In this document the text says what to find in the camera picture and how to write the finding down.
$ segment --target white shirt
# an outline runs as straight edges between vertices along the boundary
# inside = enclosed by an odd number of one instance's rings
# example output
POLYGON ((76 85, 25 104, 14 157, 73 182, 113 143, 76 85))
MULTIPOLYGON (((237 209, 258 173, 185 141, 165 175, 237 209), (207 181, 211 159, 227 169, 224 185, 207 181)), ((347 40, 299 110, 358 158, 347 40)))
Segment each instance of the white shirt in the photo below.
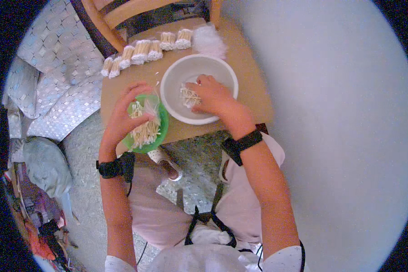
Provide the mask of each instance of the white shirt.
MULTIPOLYGON (((258 256, 240 253, 227 245, 188 245, 164 249, 154 258, 151 272, 258 272, 258 256)), ((265 272, 299 272, 302 253, 300 246, 290 246, 269 256, 261 268, 265 272)), ((106 272, 136 272, 123 260, 107 256, 106 272)))

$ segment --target person's left arm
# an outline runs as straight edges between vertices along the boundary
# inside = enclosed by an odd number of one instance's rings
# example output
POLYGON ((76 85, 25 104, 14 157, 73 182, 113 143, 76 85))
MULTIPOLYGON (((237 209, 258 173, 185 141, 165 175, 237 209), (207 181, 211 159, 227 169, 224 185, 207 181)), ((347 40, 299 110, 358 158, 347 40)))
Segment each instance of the person's left arm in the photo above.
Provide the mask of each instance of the person's left arm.
MULTIPOLYGON (((119 142, 134 128, 152 118, 144 114, 132 119, 127 112, 128 106, 135 100, 136 95, 151 90, 152 87, 145 82, 138 82, 122 92, 101 140, 99 163, 114 161, 117 158, 116 147, 119 142)), ((107 223, 107 255, 120 258, 137 271, 131 228, 133 217, 126 197, 123 177, 104 179, 100 176, 100 186, 107 223)))

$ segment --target green plastic bowl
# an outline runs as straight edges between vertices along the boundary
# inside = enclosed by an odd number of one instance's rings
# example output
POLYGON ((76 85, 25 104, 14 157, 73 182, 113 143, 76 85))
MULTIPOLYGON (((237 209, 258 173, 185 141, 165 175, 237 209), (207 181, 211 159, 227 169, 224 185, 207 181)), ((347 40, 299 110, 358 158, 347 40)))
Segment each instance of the green plastic bowl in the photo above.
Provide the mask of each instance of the green plastic bowl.
MULTIPOLYGON (((143 105, 145 98, 147 95, 138 95, 136 96, 136 100, 139 101, 141 105, 143 105)), ((127 111, 129 113, 132 112, 132 105, 136 102, 131 102, 130 106, 128 107, 127 111)), ((148 153, 154 149, 156 149, 159 145, 162 144, 163 140, 165 139, 166 133, 168 132, 169 127, 169 117, 168 112, 166 111, 165 107, 162 103, 159 104, 159 117, 160 117, 160 135, 157 135, 156 141, 152 144, 143 145, 142 148, 135 148, 132 151, 137 153, 148 153)), ((122 140, 122 143, 130 149, 131 146, 134 144, 134 139, 131 137, 131 134, 127 134, 127 136, 122 140)))

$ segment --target gray plastic bag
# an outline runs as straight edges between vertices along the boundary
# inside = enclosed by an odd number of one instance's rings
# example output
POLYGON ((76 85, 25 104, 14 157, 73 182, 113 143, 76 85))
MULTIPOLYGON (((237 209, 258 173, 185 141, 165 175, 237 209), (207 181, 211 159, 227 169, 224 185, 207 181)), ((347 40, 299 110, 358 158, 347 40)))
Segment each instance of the gray plastic bag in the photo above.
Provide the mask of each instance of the gray plastic bag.
POLYGON ((53 142, 42 137, 30 139, 23 147, 30 181, 50 198, 62 199, 73 181, 65 157, 53 142))

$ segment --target pink pants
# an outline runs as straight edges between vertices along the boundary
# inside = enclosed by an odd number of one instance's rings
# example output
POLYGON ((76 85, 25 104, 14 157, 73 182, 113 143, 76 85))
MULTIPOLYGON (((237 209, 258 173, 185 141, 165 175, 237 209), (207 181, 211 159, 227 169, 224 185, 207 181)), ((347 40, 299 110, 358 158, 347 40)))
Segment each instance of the pink pants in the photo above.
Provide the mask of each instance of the pink pants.
MULTIPOLYGON (((263 139, 281 166, 283 149, 269 135, 263 134, 263 139)), ((238 240, 252 244, 261 242, 260 203, 245 169, 230 159, 225 177, 230 186, 216 206, 216 215, 238 240)), ((137 163, 130 194, 133 230, 159 249, 175 246, 183 240, 192 221, 192 215, 156 193, 156 188, 165 179, 167 172, 159 165, 137 163)))

